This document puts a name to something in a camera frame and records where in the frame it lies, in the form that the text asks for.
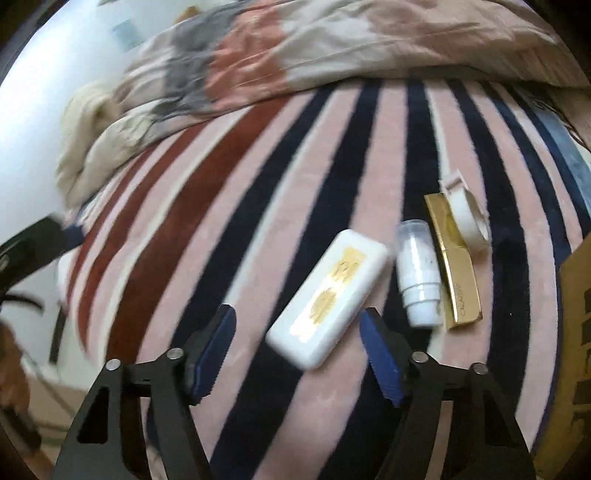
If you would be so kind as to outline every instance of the white plastic container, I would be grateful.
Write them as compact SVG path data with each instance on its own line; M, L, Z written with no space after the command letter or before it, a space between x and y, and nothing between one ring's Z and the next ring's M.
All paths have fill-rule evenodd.
M339 233L267 332L267 343L302 370L319 367L363 306L388 248Z
M427 222L407 220L396 227L396 269L410 325L441 325L441 276Z

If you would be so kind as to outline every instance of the gold packaging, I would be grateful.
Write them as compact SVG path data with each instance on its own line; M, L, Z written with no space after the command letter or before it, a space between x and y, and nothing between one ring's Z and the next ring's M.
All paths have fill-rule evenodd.
M477 322L482 318L478 286L468 248L457 230L449 204L442 193L425 195L431 226L439 248L442 291L441 310L446 329Z

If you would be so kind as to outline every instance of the clear plastic bottle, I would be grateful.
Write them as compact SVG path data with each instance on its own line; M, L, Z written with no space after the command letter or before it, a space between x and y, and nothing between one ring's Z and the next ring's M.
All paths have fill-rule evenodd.
M441 325L441 276L429 225L407 220L396 227L398 288L413 327Z

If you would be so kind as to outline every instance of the dark red stripe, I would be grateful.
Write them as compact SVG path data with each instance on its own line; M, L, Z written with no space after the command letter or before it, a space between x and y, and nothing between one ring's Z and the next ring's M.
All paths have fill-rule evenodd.
M72 268L72 274L70 275L70 282L68 283L68 291L67 291L67 295L66 295L66 300L67 300L68 305L72 304L72 292L74 291L74 285L76 285L76 281L78 280L78 275L80 274L80 269L82 268L82 265L84 264L84 261L86 260L86 256L88 255L88 252L90 251L90 247L94 243L96 236L98 235L98 233L100 231L100 228L103 226L103 223L105 223L106 218L109 216L109 214L111 213L111 210L113 210L113 208L117 204L117 201L119 200L119 198L121 197L121 195L123 194L125 189L127 188L127 185L129 185L129 182L131 181L131 179L134 178L135 173L145 163L146 159L150 156L150 154L154 151L155 148L156 148L156 144L152 145L150 148L145 150L134 161L133 165L130 166L129 170L127 171L125 176L121 179L121 182L119 183L119 185L117 186L115 191L112 193L111 198L108 200L106 205L103 207L101 213L99 214L98 218L96 219L96 222L94 222L94 225L92 226L92 228L90 229L90 231L86 235L84 243L82 243L82 246L80 247L80 250L78 251L78 255L76 256L76 262L74 263L74 267Z
M156 164L150 169L145 178L129 196L121 212L115 219L109 236L105 242L103 250L94 260L86 285L80 299L80 306L78 308L78 330L85 348L87 348L88 326L90 322L90 310L95 299L96 290L99 287L100 281L105 274L113 257L124 245L129 234L129 229L133 225L135 218L139 212L139 208L143 204L148 193L166 171L172 165L174 160L191 144L191 142L199 135L201 130L205 127L205 123L195 125L187 128L176 141L168 148L168 150L158 159Z
M287 101L283 97L252 108L183 186L128 278L111 328L107 358L135 362L148 324L195 230L233 169Z

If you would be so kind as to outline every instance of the striped blanket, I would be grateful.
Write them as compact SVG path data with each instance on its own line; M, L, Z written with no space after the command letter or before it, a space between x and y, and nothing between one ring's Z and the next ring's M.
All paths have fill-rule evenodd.
M412 330L391 266L366 305L442 363L487 363L535 450L556 381L557 269L591 229L591 174L558 116L517 87L354 80L152 145L83 213L69 315L97 363L144 362L234 306L218 381L192 409L215 477L374 478L399 413L356 325L305 373L262 340L339 231L390 244L456 168L491 224L491 252L475 258L483 320Z

